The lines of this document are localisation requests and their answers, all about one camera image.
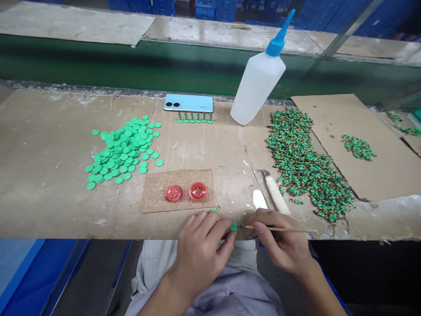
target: fingernail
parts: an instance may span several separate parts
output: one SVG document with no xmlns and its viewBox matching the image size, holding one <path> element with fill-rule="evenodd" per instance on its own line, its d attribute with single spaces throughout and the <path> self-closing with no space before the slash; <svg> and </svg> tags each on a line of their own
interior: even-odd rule
<svg viewBox="0 0 421 316">
<path fill-rule="evenodd" d="M 256 230 L 256 233 L 264 233 L 264 227 L 263 224 L 255 223 L 253 225 L 254 229 Z"/>
</svg>

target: light blue phone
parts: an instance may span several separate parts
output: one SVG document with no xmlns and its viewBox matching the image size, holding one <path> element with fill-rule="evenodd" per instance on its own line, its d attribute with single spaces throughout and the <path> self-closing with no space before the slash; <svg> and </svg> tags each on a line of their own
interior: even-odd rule
<svg viewBox="0 0 421 316">
<path fill-rule="evenodd" d="M 167 94 L 164 103 L 165 111 L 213 113 L 213 97 L 189 94 Z"/>
</svg>

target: red plastic cup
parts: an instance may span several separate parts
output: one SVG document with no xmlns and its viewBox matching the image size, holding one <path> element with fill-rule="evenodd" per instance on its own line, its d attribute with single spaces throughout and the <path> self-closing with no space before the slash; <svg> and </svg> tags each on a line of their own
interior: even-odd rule
<svg viewBox="0 0 421 316">
<path fill-rule="evenodd" d="M 183 197 L 183 190 L 180 186 L 169 186 L 165 190 L 165 199 L 170 203 L 177 203 Z"/>
<path fill-rule="evenodd" d="M 207 187 L 204 183 L 195 182 L 190 187 L 189 195 L 196 202 L 203 201 L 207 196 Z"/>
</svg>

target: blue nozzle cap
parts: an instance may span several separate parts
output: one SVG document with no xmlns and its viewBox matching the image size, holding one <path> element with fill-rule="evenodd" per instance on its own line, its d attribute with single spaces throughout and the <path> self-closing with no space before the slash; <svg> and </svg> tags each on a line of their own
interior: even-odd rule
<svg viewBox="0 0 421 316">
<path fill-rule="evenodd" d="M 284 38 L 286 34 L 286 30 L 288 29 L 289 24 L 291 23 L 291 20 L 293 19 L 295 13 L 295 9 L 292 9 L 289 13 L 282 29 L 279 31 L 278 35 L 271 40 L 268 47 L 266 48 L 266 54 L 269 56 L 279 56 L 282 52 L 282 49 L 285 46 Z"/>
</svg>

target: white plastic bottle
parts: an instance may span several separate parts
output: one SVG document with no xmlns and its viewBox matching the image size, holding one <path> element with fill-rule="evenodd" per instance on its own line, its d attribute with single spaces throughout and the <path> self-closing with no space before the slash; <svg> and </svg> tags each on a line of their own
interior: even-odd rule
<svg viewBox="0 0 421 316">
<path fill-rule="evenodd" d="M 284 48 L 286 30 L 293 18 L 292 9 L 278 35 L 271 40 L 265 52 L 249 59 L 231 108 L 231 117 L 246 125 L 256 116 L 263 103 L 285 71 L 285 64 L 279 57 Z"/>
</svg>

